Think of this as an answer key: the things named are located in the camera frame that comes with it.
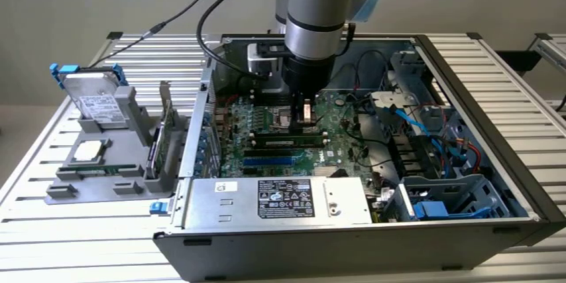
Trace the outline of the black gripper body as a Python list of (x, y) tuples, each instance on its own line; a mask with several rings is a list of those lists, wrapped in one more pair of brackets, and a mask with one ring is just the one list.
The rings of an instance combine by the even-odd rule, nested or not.
[(328, 85), (334, 69), (334, 56), (308, 60), (296, 56), (283, 58), (282, 78), (292, 93), (314, 98)]

